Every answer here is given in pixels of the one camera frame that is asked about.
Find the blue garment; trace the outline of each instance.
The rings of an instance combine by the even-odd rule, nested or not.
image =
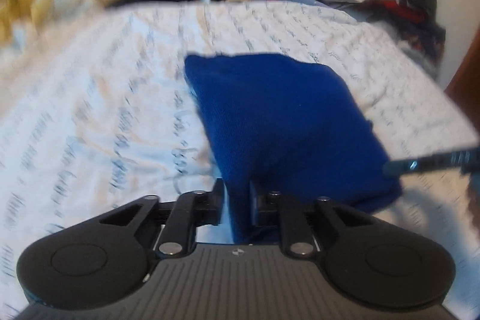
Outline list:
[[[232,233],[248,242],[249,181],[372,212],[401,193],[388,157],[344,81],[329,67],[283,55],[190,55],[185,76],[229,192]]]

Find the white fabric with script pattern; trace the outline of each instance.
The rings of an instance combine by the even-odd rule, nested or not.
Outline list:
[[[142,5],[48,28],[0,57],[0,318],[26,305],[15,275],[33,241],[147,194],[210,189],[217,170],[182,68],[187,53],[281,52],[326,64],[347,83],[392,158],[478,138],[390,40],[343,12],[295,3]],[[445,305],[480,314],[480,245],[458,171],[404,179],[378,216],[455,257]],[[230,242],[227,224],[199,239]]]

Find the black round object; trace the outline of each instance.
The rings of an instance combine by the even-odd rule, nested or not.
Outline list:
[[[342,231],[327,251],[331,282],[369,306],[411,310],[442,301],[455,264],[437,243],[391,226]]]
[[[20,256],[17,275],[29,297],[64,310],[114,303],[142,285],[145,250],[121,226],[95,223],[47,236]]]

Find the white bedsheet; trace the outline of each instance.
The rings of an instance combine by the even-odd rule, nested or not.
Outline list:
[[[163,4],[46,30],[0,57],[0,319],[26,304],[15,276],[33,241],[146,194],[208,190],[216,167],[182,68],[187,53],[282,52],[330,66],[393,158],[476,144],[464,116],[390,41],[343,12],[294,3]],[[480,243],[457,171],[405,178],[378,216],[443,244],[445,305],[480,314]],[[227,226],[200,240],[229,242]]]

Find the white cloth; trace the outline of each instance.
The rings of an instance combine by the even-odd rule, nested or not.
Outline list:
[[[123,8],[48,28],[0,59],[0,318],[26,304],[15,275],[33,241],[146,194],[208,190],[215,165],[183,78],[187,53],[281,52],[347,83],[393,158],[478,142],[464,116],[383,31],[294,3]],[[480,250],[457,171],[405,178],[380,217],[443,244],[457,278],[445,303],[479,314]],[[229,242],[227,226],[200,240]]]

